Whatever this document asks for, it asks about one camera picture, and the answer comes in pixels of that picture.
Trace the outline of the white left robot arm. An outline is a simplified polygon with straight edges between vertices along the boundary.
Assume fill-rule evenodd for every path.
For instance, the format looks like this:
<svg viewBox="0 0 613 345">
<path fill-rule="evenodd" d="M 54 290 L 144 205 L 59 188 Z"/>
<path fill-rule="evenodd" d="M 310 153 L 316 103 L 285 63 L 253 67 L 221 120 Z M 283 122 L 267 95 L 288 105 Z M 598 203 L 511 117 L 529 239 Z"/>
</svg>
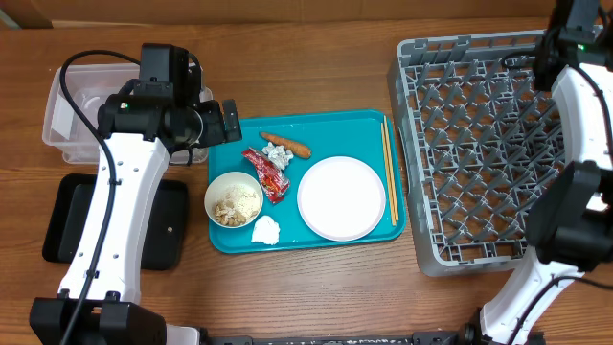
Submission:
<svg viewBox="0 0 613 345">
<path fill-rule="evenodd" d="M 98 174 L 76 255 L 57 296 L 34 299 L 30 326 L 43 344 L 203 344 L 202 328 L 174 326 L 140 305 L 144 244 L 154 198 L 170 158 L 241 140 L 234 100 L 200 99 L 197 57 L 170 44 L 142 47 L 139 76 L 99 108 L 92 124 L 61 92 L 99 146 Z"/>
</svg>

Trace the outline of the white bowl with food scraps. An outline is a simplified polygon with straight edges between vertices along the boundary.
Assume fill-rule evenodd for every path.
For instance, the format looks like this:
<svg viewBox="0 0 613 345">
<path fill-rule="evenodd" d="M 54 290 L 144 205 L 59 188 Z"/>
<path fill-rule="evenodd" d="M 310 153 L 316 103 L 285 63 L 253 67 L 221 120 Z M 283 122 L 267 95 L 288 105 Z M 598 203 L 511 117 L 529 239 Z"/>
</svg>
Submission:
<svg viewBox="0 0 613 345">
<path fill-rule="evenodd" d="M 228 172 L 207 188 L 204 207 L 213 224 L 236 229 L 250 224 L 263 206 L 260 183 L 245 172 Z"/>
</svg>

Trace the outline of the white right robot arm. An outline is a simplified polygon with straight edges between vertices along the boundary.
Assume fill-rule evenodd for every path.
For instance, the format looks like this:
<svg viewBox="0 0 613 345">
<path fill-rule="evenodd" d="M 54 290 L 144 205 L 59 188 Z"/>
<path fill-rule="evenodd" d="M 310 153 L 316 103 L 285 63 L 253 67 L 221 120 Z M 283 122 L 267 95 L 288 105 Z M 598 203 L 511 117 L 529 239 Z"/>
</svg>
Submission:
<svg viewBox="0 0 613 345">
<path fill-rule="evenodd" d="M 531 206 L 528 247 L 457 344 L 542 344 L 535 322 L 585 273 L 612 260 L 612 13 L 599 0 L 558 1 L 532 52 L 534 88 L 554 99 L 565 167 Z"/>
</svg>

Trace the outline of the foil ball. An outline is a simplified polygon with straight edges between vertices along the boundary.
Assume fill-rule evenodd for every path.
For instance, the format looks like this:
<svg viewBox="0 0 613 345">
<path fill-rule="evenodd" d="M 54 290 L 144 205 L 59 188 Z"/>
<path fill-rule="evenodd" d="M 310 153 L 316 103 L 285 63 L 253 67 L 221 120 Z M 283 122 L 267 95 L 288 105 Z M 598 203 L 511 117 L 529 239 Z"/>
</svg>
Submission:
<svg viewBox="0 0 613 345">
<path fill-rule="evenodd" d="M 290 160 L 294 158 L 291 150 L 284 146 L 276 146 L 272 142 L 269 142 L 261 151 L 281 171 L 284 171 Z"/>
</svg>

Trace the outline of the wooden chopstick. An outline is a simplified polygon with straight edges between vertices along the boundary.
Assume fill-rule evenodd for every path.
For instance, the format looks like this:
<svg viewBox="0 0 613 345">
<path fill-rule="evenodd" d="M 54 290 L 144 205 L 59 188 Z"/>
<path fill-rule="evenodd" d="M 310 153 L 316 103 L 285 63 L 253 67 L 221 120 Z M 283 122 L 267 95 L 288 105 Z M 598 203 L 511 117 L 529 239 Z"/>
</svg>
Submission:
<svg viewBox="0 0 613 345">
<path fill-rule="evenodd" d="M 390 205 L 391 223 L 395 227 L 397 225 L 397 200 L 395 190 L 395 180 L 393 174 L 393 165 L 391 160 L 391 146 L 389 142 L 389 133 L 387 128 L 387 120 L 383 118 L 381 124 L 381 139 L 383 148 L 383 157 L 385 164 L 385 172 L 388 187 L 388 201 Z"/>
<path fill-rule="evenodd" d="M 389 187 L 389 200 L 390 200 L 390 208 L 392 215 L 392 224 L 394 226 L 397 225 L 399 216 L 398 216 L 398 205 L 397 205 L 397 193 L 396 193 L 396 180 L 394 174 L 394 165 L 392 159 L 392 149 L 391 149 L 391 138 L 388 127 L 388 119 L 386 116 L 383 117 L 382 121 L 382 137 L 384 141 L 385 148 L 385 160 L 386 160 L 386 169 L 387 175 L 389 178 L 388 187 Z"/>
</svg>

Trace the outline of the orange carrot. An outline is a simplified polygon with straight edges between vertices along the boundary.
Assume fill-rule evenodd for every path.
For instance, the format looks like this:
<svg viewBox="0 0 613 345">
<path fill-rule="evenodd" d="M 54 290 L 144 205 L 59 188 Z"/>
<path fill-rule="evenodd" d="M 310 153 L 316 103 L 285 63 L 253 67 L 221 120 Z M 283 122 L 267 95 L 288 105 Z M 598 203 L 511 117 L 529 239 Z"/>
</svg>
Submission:
<svg viewBox="0 0 613 345">
<path fill-rule="evenodd" d="M 261 132 L 260 136 L 274 145 L 284 146 L 287 150 L 291 150 L 295 155 L 301 158 L 308 159 L 312 155 L 311 148 L 300 142 L 267 132 Z"/>
</svg>

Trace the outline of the white round plate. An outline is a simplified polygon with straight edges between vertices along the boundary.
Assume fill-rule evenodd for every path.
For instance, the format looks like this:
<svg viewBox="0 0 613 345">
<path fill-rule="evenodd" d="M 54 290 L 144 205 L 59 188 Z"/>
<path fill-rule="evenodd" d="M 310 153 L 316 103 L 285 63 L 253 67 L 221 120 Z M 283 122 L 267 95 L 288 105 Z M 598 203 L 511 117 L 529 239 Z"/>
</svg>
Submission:
<svg viewBox="0 0 613 345">
<path fill-rule="evenodd" d="M 334 242 L 350 242 L 370 234 L 383 218 L 386 203 L 379 175 L 349 156 L 333 156 L 314 164 L 297 192 L 299 214 L 307 227 Z"/>
</svg>

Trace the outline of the red snack wrapper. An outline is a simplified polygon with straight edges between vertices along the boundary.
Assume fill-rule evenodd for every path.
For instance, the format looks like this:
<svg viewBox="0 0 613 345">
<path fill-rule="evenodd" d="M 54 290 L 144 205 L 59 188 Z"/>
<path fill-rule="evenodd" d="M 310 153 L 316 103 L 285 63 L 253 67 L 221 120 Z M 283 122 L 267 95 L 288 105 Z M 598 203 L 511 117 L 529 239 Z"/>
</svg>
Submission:
<svg viewBox="0 0 613 345">
<path fill-rule="evenodd" d="M 284 200 L 284 194 L 290 187 L 290 180 L 260 150 L 248 148 L 242 152 L 255 168 L 264 194 L 272 204 Z"/>
</svg>

